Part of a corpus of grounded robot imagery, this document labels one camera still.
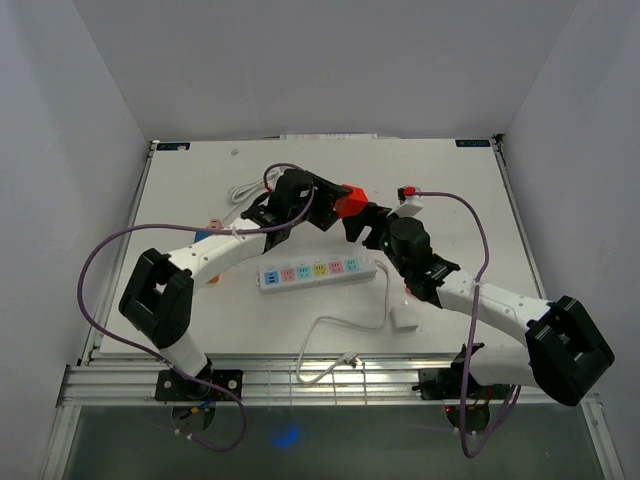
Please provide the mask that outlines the pink usb charger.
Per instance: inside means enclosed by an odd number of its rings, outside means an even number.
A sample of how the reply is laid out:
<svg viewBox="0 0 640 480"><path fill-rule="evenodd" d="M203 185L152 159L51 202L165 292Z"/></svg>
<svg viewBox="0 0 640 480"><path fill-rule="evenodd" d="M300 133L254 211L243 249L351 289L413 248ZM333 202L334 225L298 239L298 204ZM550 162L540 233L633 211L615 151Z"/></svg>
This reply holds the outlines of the pink usb charger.
<svg viewBox="0 0 640 480"><path fill-rule="evenodd" d="M219 219L211 219L209 221L207 228L209 230L218 230L218 229L222 229L223 225Z"/></svg>

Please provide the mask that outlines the red cube socket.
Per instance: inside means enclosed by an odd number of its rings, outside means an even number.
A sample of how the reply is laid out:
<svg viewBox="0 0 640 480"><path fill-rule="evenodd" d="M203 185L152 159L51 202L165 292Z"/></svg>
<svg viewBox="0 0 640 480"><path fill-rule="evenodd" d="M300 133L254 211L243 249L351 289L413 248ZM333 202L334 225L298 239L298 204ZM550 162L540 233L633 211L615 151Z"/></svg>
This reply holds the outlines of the red cube socket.
<svg viewBox="0 0 640 480"><path fill-rule="evenodd" d="M334 211L339 219L359 215L369 203L369 199L362 188L351 185L345 185L345 188L349 192L334 203Z"/></svg>

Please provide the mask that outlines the white multicolour power strip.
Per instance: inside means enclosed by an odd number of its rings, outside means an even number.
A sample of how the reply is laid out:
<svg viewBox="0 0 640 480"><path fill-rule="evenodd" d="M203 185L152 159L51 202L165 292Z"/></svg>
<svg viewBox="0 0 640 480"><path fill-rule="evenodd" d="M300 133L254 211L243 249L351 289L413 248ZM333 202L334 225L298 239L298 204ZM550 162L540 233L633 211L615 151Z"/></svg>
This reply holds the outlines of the white multicolour power strip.
<svg viewBox="0 0 640 480"><path fill-rule="evenodd" d="M375 260L367 255L332 254L265 261L257 268L257 285L263 294L326 285L371 281Z"/></svg>

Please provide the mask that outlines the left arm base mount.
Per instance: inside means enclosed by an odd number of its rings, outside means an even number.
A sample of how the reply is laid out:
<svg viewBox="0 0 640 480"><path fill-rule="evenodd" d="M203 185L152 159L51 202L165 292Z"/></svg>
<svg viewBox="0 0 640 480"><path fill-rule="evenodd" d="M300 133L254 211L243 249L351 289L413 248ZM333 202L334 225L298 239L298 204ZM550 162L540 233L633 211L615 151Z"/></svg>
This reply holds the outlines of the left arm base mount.
<svg viewBox="0 0 640 480"><path fill-rule="evenodd" d="M242 396L244 372L240 369L206 371L195 382L174 370L159 372L154 399L160 402L232 401Z"/></svg>

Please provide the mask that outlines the blue cube plug adapter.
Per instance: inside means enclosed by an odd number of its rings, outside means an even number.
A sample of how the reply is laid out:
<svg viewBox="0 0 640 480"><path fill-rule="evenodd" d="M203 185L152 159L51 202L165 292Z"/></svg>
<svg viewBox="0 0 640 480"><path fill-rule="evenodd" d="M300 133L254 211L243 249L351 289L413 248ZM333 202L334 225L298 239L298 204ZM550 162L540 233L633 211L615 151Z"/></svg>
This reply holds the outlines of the blue cube plug adapter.
<svg viewBox="0 0 640 480"><path fill-rule="evenodd" d="M210 233L207 233L207 232L196 232L194 235L194 242L197 243L209 236L210 236Z"/></svg>

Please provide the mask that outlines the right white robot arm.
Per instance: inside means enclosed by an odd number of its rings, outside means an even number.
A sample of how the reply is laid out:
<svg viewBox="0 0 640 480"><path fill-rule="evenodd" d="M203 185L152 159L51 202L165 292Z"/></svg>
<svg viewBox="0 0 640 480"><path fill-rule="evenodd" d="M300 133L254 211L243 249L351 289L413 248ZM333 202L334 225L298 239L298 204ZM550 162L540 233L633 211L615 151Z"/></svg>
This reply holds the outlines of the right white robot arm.
<svg viewBox="0 0 640 480"><path fill-rule="evenodd" d="M506 347L468 342L424 386L441 396L453 388L464 397L495 385L528 386L562 405L577 405L615 361L582 303L570 296L526 297L476 280L433 251L414 214L409 204L391 210L373 202L347 202L337 210L347 240L356 241L369 228L364 247L383 252L415 298L473 317L517 342Z"/></svg>

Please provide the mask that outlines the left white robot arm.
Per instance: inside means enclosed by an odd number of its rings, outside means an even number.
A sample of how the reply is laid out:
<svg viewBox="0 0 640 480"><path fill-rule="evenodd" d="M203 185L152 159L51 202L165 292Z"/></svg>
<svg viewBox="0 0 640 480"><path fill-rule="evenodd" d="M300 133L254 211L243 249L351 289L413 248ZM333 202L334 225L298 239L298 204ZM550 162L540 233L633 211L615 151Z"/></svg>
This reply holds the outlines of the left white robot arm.
<svg viewBox="0 0 640 480"><path fill-rule="evenodd" d="M119 302L119 312L158 353L181 372L178 388L190 399L212 387L209 361L189 333L194 293L213 277L264 254L308 221L326 231L336 206L353 192L311 172L290 168L227 227L187 247L139 257Z"/></svg>

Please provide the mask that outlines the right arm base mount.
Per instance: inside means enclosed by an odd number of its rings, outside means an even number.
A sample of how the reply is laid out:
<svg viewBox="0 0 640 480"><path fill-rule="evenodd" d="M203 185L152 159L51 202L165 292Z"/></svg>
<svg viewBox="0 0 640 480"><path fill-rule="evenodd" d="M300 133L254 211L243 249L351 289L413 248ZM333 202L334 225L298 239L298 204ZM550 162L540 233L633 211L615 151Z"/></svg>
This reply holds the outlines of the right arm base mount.
<svg viewBox="0 0 640 480"><path fill-rule="evenodd" d="M463 363L466 350L466 345L463 344L461 351L445 368L419 369L418 382L412 386L411 390L418 392L422 400L458 399L462 392ZM511 386L508 384L482 386L472 376L469 376L467 399L472 402L489 401L492 398L505 399L510 388Z"/></svg>

